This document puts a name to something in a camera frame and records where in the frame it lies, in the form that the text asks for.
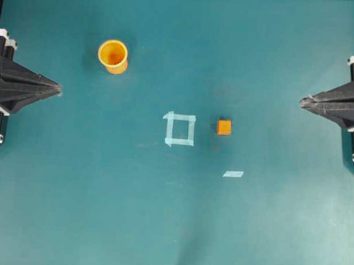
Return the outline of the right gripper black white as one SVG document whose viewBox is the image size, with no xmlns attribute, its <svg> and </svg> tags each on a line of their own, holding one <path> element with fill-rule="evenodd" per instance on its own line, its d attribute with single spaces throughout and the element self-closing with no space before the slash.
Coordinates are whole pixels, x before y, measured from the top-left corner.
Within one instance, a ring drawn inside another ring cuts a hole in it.
<svg viewBox="0 0 354 265">
<path fill-rule="evenodd" d="M 314 96 L 302 98 L 299 103 L 302 109 L 327 118 L 351 133 L 352 161 L 354 162 L 354 102 L 346 102 L 354 101 L 354 56 L 348 59 L 348 65 L 351 82 Z"/>
</svg>

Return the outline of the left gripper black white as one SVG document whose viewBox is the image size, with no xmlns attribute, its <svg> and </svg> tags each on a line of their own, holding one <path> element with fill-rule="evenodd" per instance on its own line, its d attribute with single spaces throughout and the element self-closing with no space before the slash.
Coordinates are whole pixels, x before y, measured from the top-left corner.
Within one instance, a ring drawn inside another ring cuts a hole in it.
<svg viewBox="0 0 354 265">
<path fill-rule="evenodd" d="M 12 61 L 17 48 L 18 44 L 9 37 L 9 32 L 6 29 L 0 29 L 0 145 L 5 140 L 8 117 L 11 114 L 17 113 L 28 104 L 58 96 L 61 93 L 60 84 Z M 3 86 L 1 78 L 48 87 Z"/>
</svg>

